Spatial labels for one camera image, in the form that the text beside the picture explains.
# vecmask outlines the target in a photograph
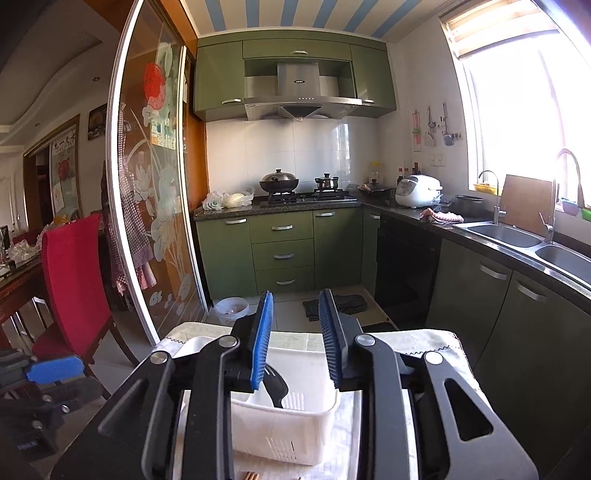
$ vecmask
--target white ceiling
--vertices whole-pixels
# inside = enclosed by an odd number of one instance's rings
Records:
[[[119,33],[82,0],[56,0],[0,72],[0,145],[24,145],[40,128],[109,82]]]

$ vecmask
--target rice cooker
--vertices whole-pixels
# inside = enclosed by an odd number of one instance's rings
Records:
[[[417,208],[431,205],[443,187],[439,180],[427,175],[410,175],[402,179],[396,187],[396,203],[405,207]]]

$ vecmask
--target dishwasher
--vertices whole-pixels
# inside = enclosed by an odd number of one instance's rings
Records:
[[[401,330],[425,327],[440,249],[440,236],[382,215],[374,298]]]

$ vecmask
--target granite countertop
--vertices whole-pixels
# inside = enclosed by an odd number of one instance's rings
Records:
[[[239,207],[223,210],[203,210],[198,208],[193,215],[195,221],[210,220],[217,218],[231,218],[248,215],[262,215],[266,213],[297,212],[301,210],[319,210],[335,208],[356,208],[361,206],[371,207],[376,213],[390,215],[393,218],[412,225],[424,228],[425,230],[436,233],[437,235],[449,241],[462,245],[475,251],[485,257],[490,258],[512,270],[516,270],[543,286],[555,291],[568,301],[575,304],[588,314],[591,314],[591,290],[572,280],[563,273],[552,269],[551,267],[534,260],[527,255],[516,252],[510,248],[503,247],[492,241],[467,230],[455,228],[453,225],[438,225],[435,223],[424,222],[420,220],[420,214],[423,209],[410,209],[402,206],[386,206],[383,202],[371,199],[368,196],[362,196],[356,202],[306,202],[291,203],[285,205],[260,205],[262,197],[256,197],[253,205],[248,207]],[[465,222],[478,222],[485,220],[483,218],[466,218]],[[588,252],[580,251],[581,254],[589,255]]]

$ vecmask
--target wooden chair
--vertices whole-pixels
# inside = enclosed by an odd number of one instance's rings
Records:
[[[86,375],[92,377],[89,365],[108,331],[133,366],[139,365],[113,321],[105,296],[99,268],[99,221],[99,215],[91,215],[43,236],[41,262],[54,323],[32,348],[42,360],[77,355]],[[111,396],[105,388],[103,396]]]

